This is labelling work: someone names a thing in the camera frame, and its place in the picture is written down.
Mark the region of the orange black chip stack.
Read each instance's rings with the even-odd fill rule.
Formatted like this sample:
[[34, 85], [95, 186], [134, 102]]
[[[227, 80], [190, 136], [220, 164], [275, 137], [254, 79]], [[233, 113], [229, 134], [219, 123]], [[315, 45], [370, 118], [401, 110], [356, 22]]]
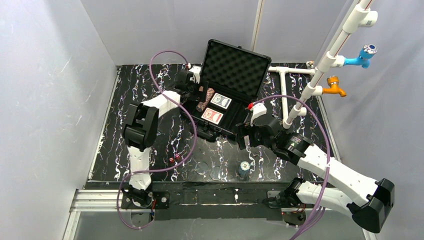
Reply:
[[203, 96], [204, 96], [204, 87], [200, 86], [198, 90], [198, 98], [203, 99]]

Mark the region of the light blue chip stack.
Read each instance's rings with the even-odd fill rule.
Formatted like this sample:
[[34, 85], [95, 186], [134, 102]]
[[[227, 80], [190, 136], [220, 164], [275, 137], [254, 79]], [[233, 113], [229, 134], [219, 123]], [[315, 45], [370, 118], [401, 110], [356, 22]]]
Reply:
[[241, 176], [241, 177], [247, 176], [248, 173], [250, 172], [250, 169], [251, 169], [250, 163], [247, 162], [247, 161], [242, 161], [239, 165], [239, 168], [238, 168], [239, 176]]

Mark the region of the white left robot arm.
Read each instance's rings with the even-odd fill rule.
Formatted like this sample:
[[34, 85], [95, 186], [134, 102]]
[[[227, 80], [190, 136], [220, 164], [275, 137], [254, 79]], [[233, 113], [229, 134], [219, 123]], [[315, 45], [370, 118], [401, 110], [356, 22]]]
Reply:
[[130, 173], [126, 178], [127, 190], [120, 191], [139, 207], [148, 207], [153, 198], [150, 194], [152, 184], [150, 169], [151, 147], [157, 139], [159, 119], [168, 112], [179, 108], [188, 114], [183, 106], [186, 101], [204, 102], [207, 99], [209, 81], [200, 78], [198, 72], [184, 70], [174, 84], [167, 89], [159, 88], [160, 94], [141, 103], [128, 107], [126, 123], [122, 136], [129, 153]]

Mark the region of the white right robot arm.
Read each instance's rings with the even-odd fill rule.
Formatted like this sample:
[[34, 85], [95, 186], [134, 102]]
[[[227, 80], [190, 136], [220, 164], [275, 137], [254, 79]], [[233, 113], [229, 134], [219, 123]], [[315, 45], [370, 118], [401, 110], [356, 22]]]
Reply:
[[323, 179], [323, 185], [319, 186], [295, 178], [289, 187], [270, 198], [274, 208], [280, 208], [282, 202], [314, 204], [350, 216], [358, 226], [371, 233], [382, 231], [395, 202], [392, 181], [358, 173], [322, 151], [310, 139], [283, 128], [280, 121], [267, 112], [262, 100], [243, 104], [241, 108], [250, 111], [251, 118], [236, 125], [236, 142], [240, 149], [246, 147], [245, 137], [248, 137], [251, 147], [263, 146], [281, 160]]

